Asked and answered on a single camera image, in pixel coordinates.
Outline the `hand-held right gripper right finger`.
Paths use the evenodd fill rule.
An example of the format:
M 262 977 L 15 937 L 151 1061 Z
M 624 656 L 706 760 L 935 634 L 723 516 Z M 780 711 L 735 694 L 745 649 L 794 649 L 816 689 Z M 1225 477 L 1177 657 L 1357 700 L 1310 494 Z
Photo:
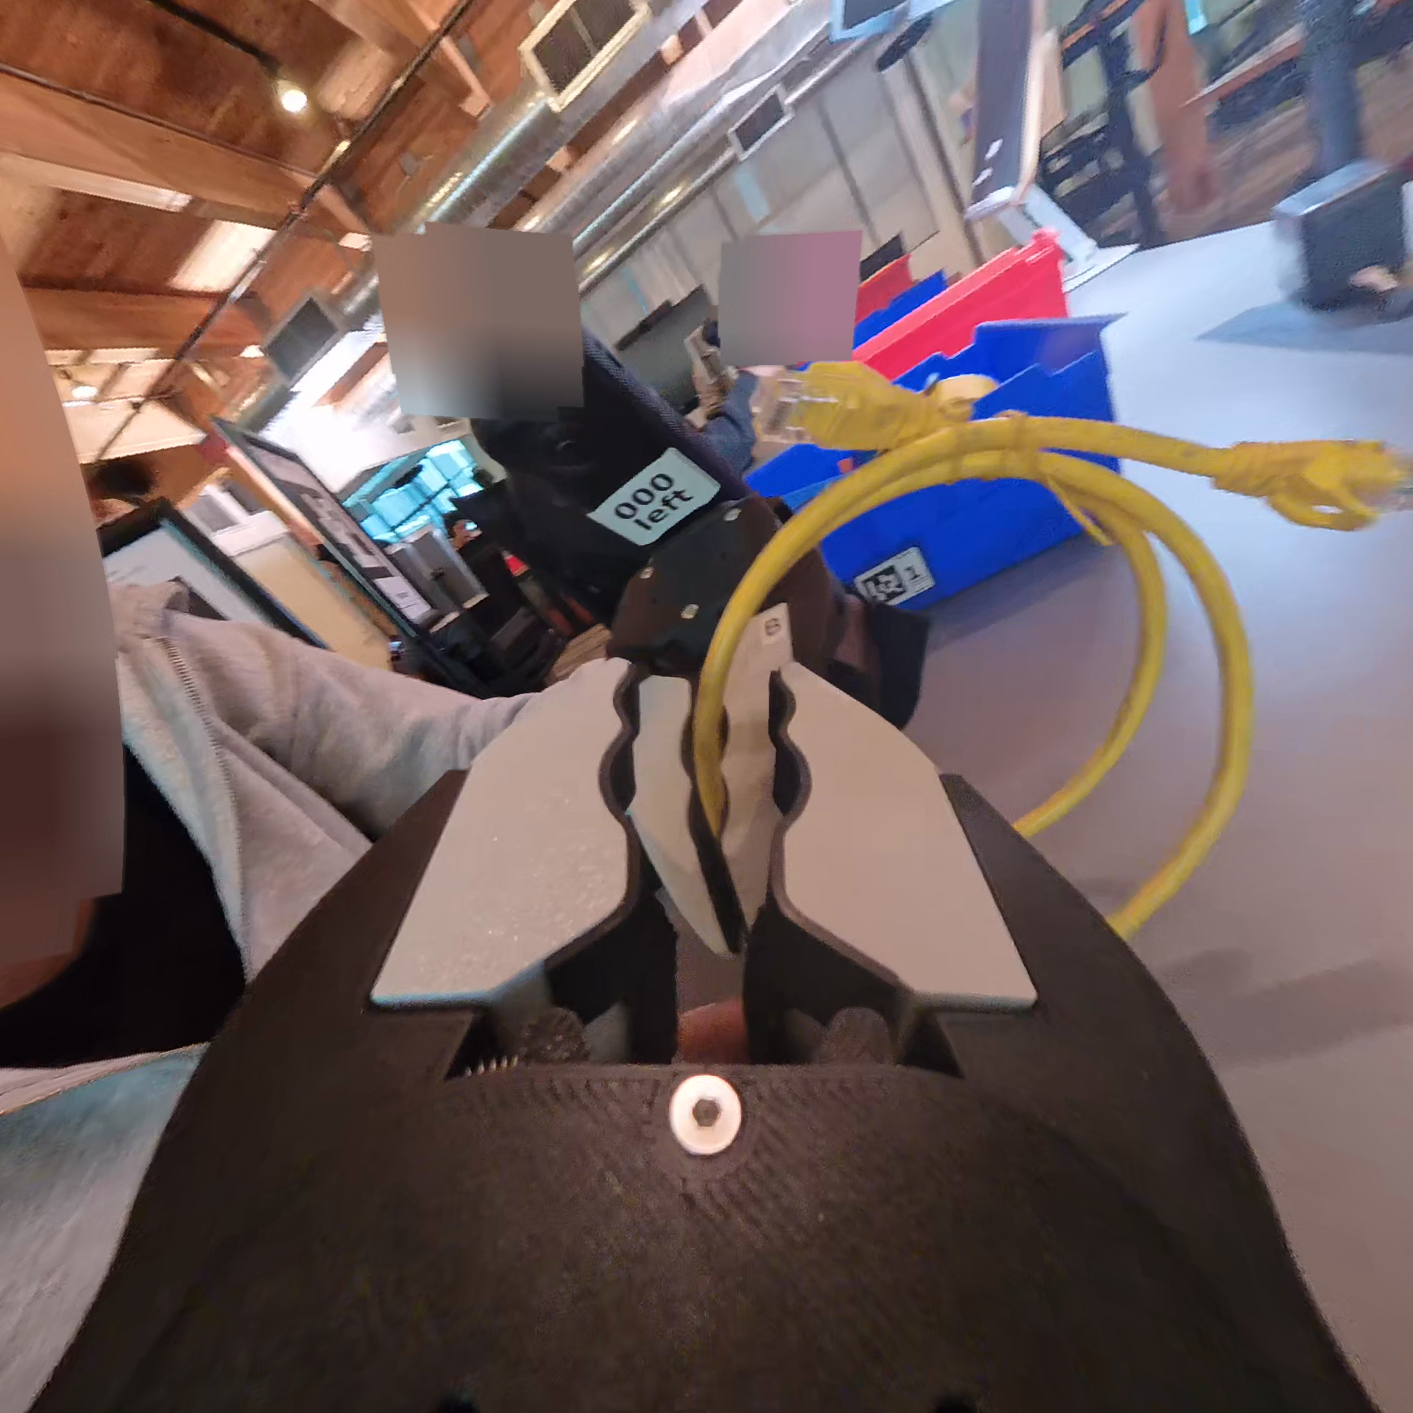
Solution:
M 786 664 L 777 896 L 923 1006 L 1024 1012 L 1036 987 L 930 758 L 883 716 Z

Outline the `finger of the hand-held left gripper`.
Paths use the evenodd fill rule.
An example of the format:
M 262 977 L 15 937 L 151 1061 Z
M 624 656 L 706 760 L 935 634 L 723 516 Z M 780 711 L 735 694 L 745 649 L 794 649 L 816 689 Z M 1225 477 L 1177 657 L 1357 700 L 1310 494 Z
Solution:
M 629 819 L 676 923 L 722 959 L 732 957 L 701 871 L 691 831 L 690 770 L 693 689 L 678 676 L 637 681 L 639 728 L 632 742 L 634 797 Z
M 772 795 L 770 684 L 774 673 L 794 659 L 789 607 L 770 605 L 747 626 L 727 679 L 720 846 L 747 928 L 767 896 L 772 839 L 782 817 Z

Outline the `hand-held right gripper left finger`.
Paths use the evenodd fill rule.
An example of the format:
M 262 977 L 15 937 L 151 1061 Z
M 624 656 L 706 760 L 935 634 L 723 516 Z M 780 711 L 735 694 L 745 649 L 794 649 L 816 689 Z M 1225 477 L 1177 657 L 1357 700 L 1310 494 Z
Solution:
M 550 964 L 611 920 L 629 843 L 604 784 L 631 666 L 590 663 L 473 760 L 373 984 L 383 1009 L 550 1004 Z

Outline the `blue plastic bin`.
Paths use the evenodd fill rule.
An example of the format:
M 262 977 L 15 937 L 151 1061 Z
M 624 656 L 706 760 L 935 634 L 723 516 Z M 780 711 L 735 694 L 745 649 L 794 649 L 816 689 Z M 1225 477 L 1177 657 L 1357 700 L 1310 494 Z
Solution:
M 1103 331 L 1115 313 L 981 324 L 967 346 L 908 368 L 913 393 L 979 375 L 994 390 L 977 417 L 1114 420 Z M 844 523 L 823 540 L 828 568 L 863 599 L 923 610 L 1082 533 L 1046 488 L 1029 481 L 962 481 L 923 488 Z
M 930 299 L 947 291 L 947 276 L 944 271 L 920 279 L 910 289 L 898 292 L 885 306 L 866 314 L 854 328 L 853 345 L 860 348 L 871 341 L 881 331 L 907 318 L 915 309 L 925 306 Z

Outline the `person's left forearm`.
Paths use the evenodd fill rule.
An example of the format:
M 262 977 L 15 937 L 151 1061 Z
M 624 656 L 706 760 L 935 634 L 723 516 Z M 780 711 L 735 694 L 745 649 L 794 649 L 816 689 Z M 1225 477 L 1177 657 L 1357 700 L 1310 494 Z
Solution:
M 234 792 L 240 829 L 279 826 L 380 837 L 444 774 L 464 770 L 511 726 L 582 696 L 606 666 L 590 663 L 537 694 L 478 700 L 303 644 L 256 624 L 173 607 L 155 622 L 195 686 L 214 760 Z

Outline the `grey desk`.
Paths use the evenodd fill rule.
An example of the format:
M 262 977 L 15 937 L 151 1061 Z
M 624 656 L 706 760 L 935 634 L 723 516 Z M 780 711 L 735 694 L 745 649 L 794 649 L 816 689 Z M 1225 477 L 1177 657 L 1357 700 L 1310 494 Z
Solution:
M 1071 296 L 1105 329 L 1124 424 L 1209 446 L 1410 449 L 1410 351 L 1270 336 L 1265 225 L 1124 259 Z M 1283 521 L 1186 474 L 1129 477 L 1223 567 L 1257 721 L 1223 839 L 1135 952 L 1206 1051 L 1312 1293 L 1381 1409 L 1410 1409 L 1410 513 L 1361 533 Z M 930 612 L 913 742 L 1016 819 L 1102 742 L 1130 669 L 1125 562 L 1065 543 Z

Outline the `framed black white marker poster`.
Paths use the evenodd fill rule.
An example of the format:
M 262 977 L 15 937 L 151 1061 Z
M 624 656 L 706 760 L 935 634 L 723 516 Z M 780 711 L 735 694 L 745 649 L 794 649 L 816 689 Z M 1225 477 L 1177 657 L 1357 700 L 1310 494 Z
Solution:
M 488 683 L 436 639 L 434 627 L 447 614 L 402 573 L 389 551 L 363 530 L 296 452 L 262 435 L 244 432 L 224 417 L 217 417 L 214 425 L 225 444 L 311 525 L 321 545 L 397 624 L 402 639 L 420 649 L 434 679 L 476 698 L 491 694 Z
M 198 617 L 262 624 L 325 647 L 323 639 L 166 499 L 133 506 L 98 525 L 96 535 L 111 585 L 178 585 L 187 594 L 188 612 Z

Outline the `white tablet stand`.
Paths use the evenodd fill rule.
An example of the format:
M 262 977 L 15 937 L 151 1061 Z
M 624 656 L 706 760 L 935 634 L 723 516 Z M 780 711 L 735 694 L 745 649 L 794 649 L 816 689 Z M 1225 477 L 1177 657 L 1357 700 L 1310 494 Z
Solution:
M 997 220 L 1018 245 L 1029 244 L 1040 234 L 1051 235 L 1063 254 L 1061 279 L 1066 289 L 1092 281 L 1140 250 L 1137 242 L 1097 244 L 1034 183 L 1024 190 L 1001 188 L 965 210 L 971 223 L 987 218 Z

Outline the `ceiling air vent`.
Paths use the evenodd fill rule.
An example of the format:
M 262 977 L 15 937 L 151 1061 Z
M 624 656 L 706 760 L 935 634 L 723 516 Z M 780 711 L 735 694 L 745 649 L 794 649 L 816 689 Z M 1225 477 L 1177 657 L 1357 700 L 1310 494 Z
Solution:
M 550 109 L 562 112 L 648 17 L 648 1 L 555 1 L 518 47 L 523 69 Z

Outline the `wide black tape patch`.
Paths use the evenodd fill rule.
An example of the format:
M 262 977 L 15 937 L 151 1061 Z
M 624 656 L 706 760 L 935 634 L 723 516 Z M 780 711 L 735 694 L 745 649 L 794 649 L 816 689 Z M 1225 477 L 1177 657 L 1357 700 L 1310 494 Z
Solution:
M 1410 358 L 1411 292 L 1362 292 L 1320 309 L 1282 299 L 1235 313 L 1196 338 L 1251 348 Z

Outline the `dark grey power block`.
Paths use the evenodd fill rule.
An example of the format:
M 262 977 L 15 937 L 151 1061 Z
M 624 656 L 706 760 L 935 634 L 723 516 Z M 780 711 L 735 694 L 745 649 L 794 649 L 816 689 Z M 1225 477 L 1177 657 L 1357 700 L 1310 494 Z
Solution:
M 1277 281 L 1312 309 L 1356 297 L 1369 271 L 1396 277 L 1408 260 L 1403 168 L 1359 158 L 1319 176 L 1270 212 Z

